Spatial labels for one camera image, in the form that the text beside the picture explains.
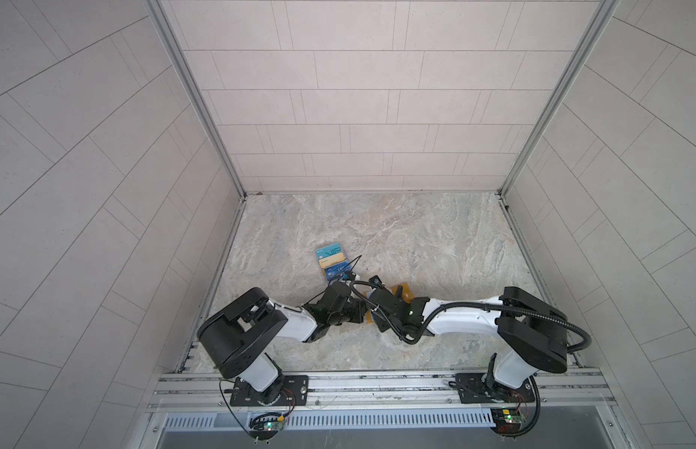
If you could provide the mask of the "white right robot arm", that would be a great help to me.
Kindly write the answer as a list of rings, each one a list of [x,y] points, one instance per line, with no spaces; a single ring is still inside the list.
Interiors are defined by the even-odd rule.
[[[410,302],[374,288],[367,304],[379,329],[394,331],[406,344],[443,334],[500,337],[506,347],[491,363],[486,383],[517,389],[536,372],[564,373],[568,368],[567,316],[519,287],[477,301],[417,297]]]

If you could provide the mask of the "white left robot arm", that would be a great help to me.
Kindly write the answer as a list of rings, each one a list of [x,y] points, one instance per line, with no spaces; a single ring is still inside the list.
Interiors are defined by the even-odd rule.
[[[316,342],[331,327],[363,323],[367,311],[345,282],[331,284],[317,302],[301,307],[275,302],[254,287],[207,318],[197,338],[225,379],[240,378],[270,403],[284,384],[282,370],[265,353],[274,339]]]

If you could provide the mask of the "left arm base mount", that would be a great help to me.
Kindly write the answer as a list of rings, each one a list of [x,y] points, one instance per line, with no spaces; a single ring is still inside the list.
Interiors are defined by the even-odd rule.
[[[287,407],[305,406],[310,378],[306,375],[282,374],[265,391],[255,390],[244,379],[237,377],[229,400],[232,407]]]

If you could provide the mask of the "yellow leather card holder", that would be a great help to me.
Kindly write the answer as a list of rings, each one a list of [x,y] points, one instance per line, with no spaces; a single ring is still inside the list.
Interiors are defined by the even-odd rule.
[[[390,325],[401,327],[409,323],[411,304],[403,297],[403,287],[372,289],[368,293],[368,306],[375,324],[385,331]]]

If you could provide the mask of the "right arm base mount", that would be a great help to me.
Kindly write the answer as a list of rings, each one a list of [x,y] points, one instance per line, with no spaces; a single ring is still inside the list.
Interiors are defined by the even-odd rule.
[[[505,387],[497,382],[490,387],[484,381],[484,374],[459,373],[448,383],[449,387],[458,391],[460,402],[463,404],[477,403],[507,403],[535,402],[535,388],[529,380],[518,389]]]

